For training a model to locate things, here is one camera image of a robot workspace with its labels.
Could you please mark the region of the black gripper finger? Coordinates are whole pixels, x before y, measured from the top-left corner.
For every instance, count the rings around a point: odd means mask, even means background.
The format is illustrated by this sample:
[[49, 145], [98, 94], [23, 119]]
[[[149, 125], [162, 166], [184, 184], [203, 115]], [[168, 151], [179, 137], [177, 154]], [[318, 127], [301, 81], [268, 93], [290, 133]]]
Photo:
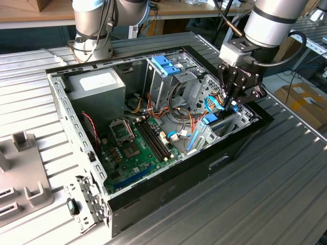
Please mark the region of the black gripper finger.
[[261, 84], [258, 84], [252, 88], [240, 88], [238, 93], [233, 96], [232, 100], [238, 104], [247, 104], [262, 99], [266, 96], [267, 91], [262, 87]]
[[227, 63], [220, 63], [217, 66], [220, 87], [224, 90], [229, 103], [240, 103], [240, 70], [238, 66], [229, 66]]

